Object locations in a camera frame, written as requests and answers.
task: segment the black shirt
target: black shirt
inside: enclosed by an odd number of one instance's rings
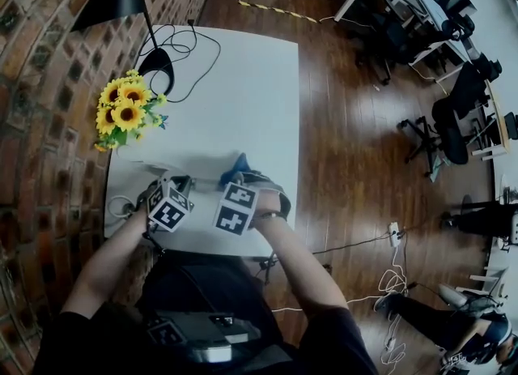
[[[150,309],[215,309],[250,321],[261,330],[261,350],[276,348],[287,357],[247,370],[254,375],[377,374],[349,310],[329,309],[312,318],[297,350],[283,342],[257,281],[242,263],[234,258],[178,256],[166,255],[147,277],[138,302],[143,314]],[[91,320],[76,313],[60,314],[44,329],[33,373],[242,373],[236,366],[181,363],[104,309]]]

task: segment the shoe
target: shoe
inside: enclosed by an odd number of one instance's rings
[[[395,318],[395,313],[390,309],[390,297],[396,295],[397,293],[389,293],[387,296],[380,297],[376,300],[374,304],[374,311],[376,313],[383,314],[389,321],[392,321]]]

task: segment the wristband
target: wristband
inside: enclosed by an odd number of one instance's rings
[[[286,216],[282,212],[280,212],[280,211],[269,211],[269,212],[265,212],[263,214],[254,216],[252,218],[251,226],[255,227],[256,222],[262,221],[264,219],[272,219],[272,218],[282,218],[282,219],[284,219],[286,221]]]

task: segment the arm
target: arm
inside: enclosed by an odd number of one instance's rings
[[[469,328],[469,330],[465,333],[464,336],[462,336],[461,341],[456,346],[455,349],[448,352],[448,356],[454,356],[457,353],[459,353],[462,348],[469,342],[475,335],[481,335],[483,336],[487,332],[487,328],[491,322],[487,320],[477,319],[477,321]]]
[[[262,191],[257,211],[280,211],[278,195]],[[338,285],[284,219],[259,219],[255,226],[277,254],[306,316],[326,309],[348,309]]]
[[[91,318],[109,299],[131,254],[146,231],[146,207],[135,212],[113,236],[88,260],[63,306]]]

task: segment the flower bouquet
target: flower bouquet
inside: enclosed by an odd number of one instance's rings
[[[142,130],[148,126],[165,129],[168,116],[155,112],[155,106],[164,104],[164,94],[151,97],[144,78],[136,70],[127,77],[114,79],[104,88],[97,105],[96,128],[99,138],[96,149],[107,151],[125,145],[130,137],[142,138]]]

